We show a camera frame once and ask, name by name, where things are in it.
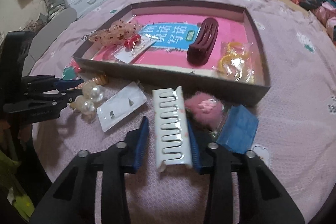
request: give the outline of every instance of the drawer handle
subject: drawer handle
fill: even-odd
[[[89,1],[87,2],[87,4],[92,5],[92,4],[94,4],[96,1],[97,1],[97,0],[89,0]]]

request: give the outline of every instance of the transparent plastic bag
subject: transparent plastic bag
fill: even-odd
[[[223,111],[222,111],[221,121],[218,124],[218,127],[215,130],[212,130],[209,133],[214,142],[218,139],[218,136],[220,135],[220,133],[221,133],[221,131],[222,131],[224,125],[225,125],[228,112],[229,112],[230,108],[232,107],[231,104],[224,103],[223,101],[222,101],[222,104],[223,104],[224,107],[223,107]]]
[[[254,83],[252,52],[248,44],[240,42],[222,42],[222,58],[214,69],[219,75],[232,80]]]
[[[142,25],[137,20],[132,19],[127,22],[122,19],[114,22],[109,29],[93,32],[88,40],[99,43],[102,46],[124,45],[125,41],[142,29]]]
[[[102,47],[92,58],[95,61],[130,64],[155,41],[135,33],[124,44]]]

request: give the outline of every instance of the electrical cable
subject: electrical cable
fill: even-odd
[[[45,21],[47,23],[48,19],[49,19],[49,8],[48,8],[47,2],[45,0],[44,0],[44,3],[45,3],[45,6],[47,8],[47,20]]]
[[[33,28],[33,31],[34,31],[35,27],[40,26],[40,25],[43,25],[43,23],[41,23],[41,24],[36,24],[37,21],[38,21],[38,20],[35,21],[35,24],[34,24],[34,25],[29,25],[29,26],[27,26],[27,27],[24,27],[22,30],[24,31],[24,30],[26,30],[26,29],[28,29],[28,28]]]

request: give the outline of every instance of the white jewelry card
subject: white jewelry card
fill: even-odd
[[[104,132],[147,102],[147,97],[132,82],[97,108],[97,115]]]
[[[131,51],[123,47],[118,53],[115,54],[114,57],[121,62],[124,62],[125,64],[129,64],[139,54],[147,50],[154,42],[155,40],[150,39],[149,37],[141,36],[141,42],[139,45],[135,45]]]

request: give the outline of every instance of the small green object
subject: small green object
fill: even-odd
[[[63,71],[63,80],[76,79],[77,75],[75,73],[74,67],[65,68]]]
[[[29,218],[32,216],[35,208],[31,199],[26,195],[16,196],[13,206],[19,214],[26,220],[29,221]]]
[[[315,51],[315,49],[314,49],[312,46],[308,45],[308,44],[305,44],[304,47],[305,47],[308,51],[310,51],[310,52],[314,52],[314,51]]]
[[[186,41],[193,41],[194,40],[194,36],[195,36],[195,31],[194,30],[190,30],[187,34],[187,37],[186,37]]]

